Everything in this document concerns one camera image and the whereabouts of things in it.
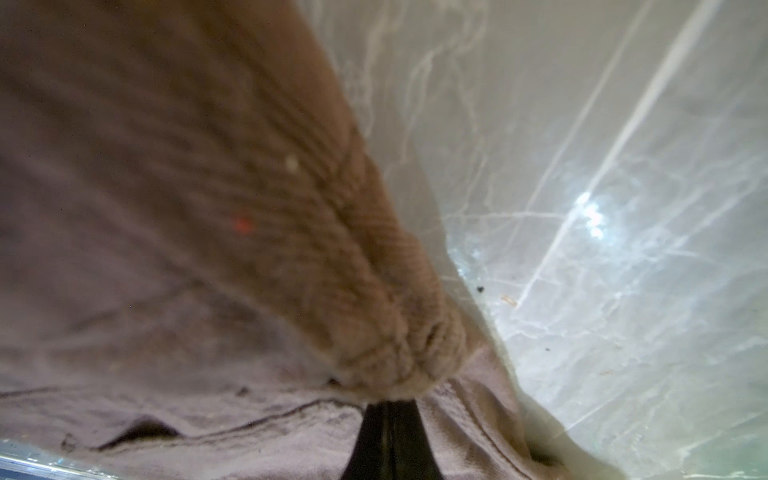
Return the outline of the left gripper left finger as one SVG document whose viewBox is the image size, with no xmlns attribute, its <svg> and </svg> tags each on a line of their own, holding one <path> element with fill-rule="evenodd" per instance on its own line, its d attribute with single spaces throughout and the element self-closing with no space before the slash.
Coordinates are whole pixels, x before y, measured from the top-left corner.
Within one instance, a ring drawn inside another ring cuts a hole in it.
<svg viewBox="0 0 768 480">
<path fill-rule="evenodd" d="M 386 403 L 368 405 L 341 480 L 390 478 L 389 420 Z"/>
</svg>

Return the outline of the dark brown long pants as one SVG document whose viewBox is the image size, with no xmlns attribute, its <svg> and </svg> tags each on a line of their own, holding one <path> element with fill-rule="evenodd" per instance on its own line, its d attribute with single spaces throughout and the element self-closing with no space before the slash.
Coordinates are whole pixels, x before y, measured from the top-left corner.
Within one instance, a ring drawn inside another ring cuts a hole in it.
<svg viewBox="0 0 768 480">
<path fill-rule="evenodd" d="M 1 5 L 1 435 L 130 479 L 566 479 L 290 1 Z"/>
</svg>

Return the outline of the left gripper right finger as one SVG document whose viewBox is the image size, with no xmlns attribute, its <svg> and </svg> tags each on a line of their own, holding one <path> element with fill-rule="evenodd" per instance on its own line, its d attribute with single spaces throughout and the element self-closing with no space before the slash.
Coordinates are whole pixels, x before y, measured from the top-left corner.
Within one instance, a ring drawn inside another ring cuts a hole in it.
<svg viewBox="0 0 768 480">
<path fill-rule="evenodd" d="M 415 401 L 392 402 L 390 465 L 397 480 L 443 480 Z"/>
</svg>

